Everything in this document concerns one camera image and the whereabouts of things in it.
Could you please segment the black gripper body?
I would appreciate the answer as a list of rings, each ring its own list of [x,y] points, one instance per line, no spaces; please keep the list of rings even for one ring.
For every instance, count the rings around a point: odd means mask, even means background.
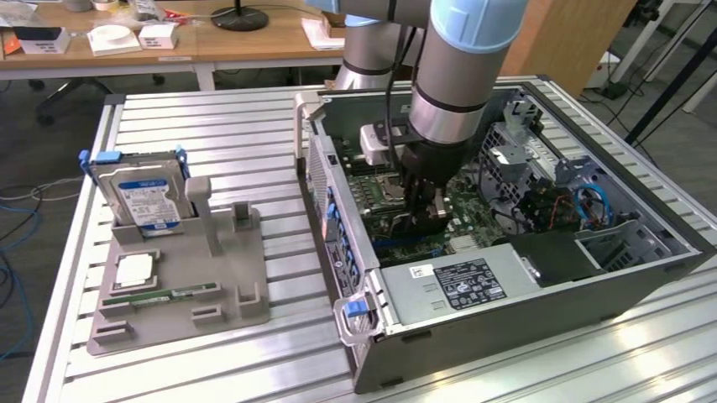
[[[401,166],[405,195],[427,193],[427,188],[444,189],[464,166],[467,143],[439,144],[419,141],[405,145]]]

